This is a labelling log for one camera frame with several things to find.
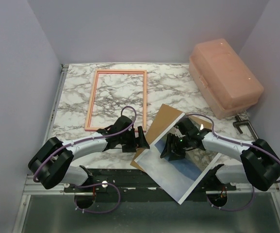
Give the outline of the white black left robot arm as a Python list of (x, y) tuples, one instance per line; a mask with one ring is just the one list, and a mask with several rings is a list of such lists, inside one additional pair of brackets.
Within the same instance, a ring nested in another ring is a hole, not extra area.
[(114, 149), (117, 145), (127, 153), (150, 148), (141, 126), (138, 127), (138, 136), (135, 136), (133, 127), (120, 131), (111, 125), (77, 141), (62, 142), (57, 137), (50, 138), (30, 160), (28, 168), (33, 173), (33, 181), (41, 183), (45, 189), (68, 183), (86, 192), (92, 186), (92, 173), (84, 166), (71, 166), (71, 162), (92, 153)]

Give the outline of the pink wooden picture frame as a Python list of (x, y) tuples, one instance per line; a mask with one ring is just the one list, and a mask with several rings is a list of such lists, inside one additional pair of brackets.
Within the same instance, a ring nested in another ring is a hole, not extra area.
[(85, 131), (96, 131), (130, 105), (137, 111), (136, 123), (147, 130), (148, 72), (136, 69), (97, 69), (92, 82)]

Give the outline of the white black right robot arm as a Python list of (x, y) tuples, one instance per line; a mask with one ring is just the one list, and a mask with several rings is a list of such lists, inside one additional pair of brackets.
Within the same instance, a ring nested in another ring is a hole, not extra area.
[(214, 168), (214, 175), (208, 177), (208, 186), (213, 190), (219, 190), (226, 183), (250, 183), (258, 190), (266, 191), (274, 183), (280, 183), (280, 159), (263, 139), (238, 141), (209, 129), (176, 128), (175, 132), (167, 134), (160, 157), (180, 160), (194, 149), (221, 153), (241, 162), (239, 166), (219, 165)]

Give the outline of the landscape photo print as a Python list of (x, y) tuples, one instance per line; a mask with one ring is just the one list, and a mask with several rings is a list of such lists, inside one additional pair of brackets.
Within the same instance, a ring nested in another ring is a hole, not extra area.
[(135, 162), (142, 168), (171, 198), (182, 204), (196, 188), (207, 172), (216, 165), (221, 154), (217, 152), (192, 150), (185, 158), (169, 161), (173, 153), (161, 158), (165, 148), (166, 136), (170, 129), (181, 120), (180, 114), (160, 133), (136, 158)]

